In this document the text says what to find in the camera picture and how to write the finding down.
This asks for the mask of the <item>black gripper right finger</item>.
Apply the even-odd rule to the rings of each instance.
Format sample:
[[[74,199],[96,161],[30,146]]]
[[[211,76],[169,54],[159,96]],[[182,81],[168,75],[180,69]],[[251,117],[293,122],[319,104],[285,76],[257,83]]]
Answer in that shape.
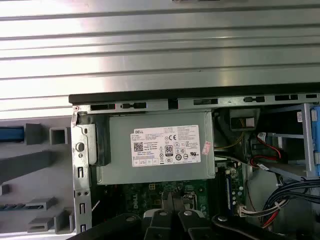
[[[281,240],[279,234],[241,220],[237,216],[215,215],[210,220],[186,209],[180,192],[172,192],[172,208],[186,240]]]

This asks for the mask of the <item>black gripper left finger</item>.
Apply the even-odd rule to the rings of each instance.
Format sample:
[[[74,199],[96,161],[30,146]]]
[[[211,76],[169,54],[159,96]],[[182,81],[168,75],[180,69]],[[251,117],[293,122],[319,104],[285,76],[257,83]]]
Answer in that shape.
[[[140,218],[123,213],[88,230],[71,240],[169,240],[173,221],[173,193],[163,192],[162,208],[151,209],[152,216]]]

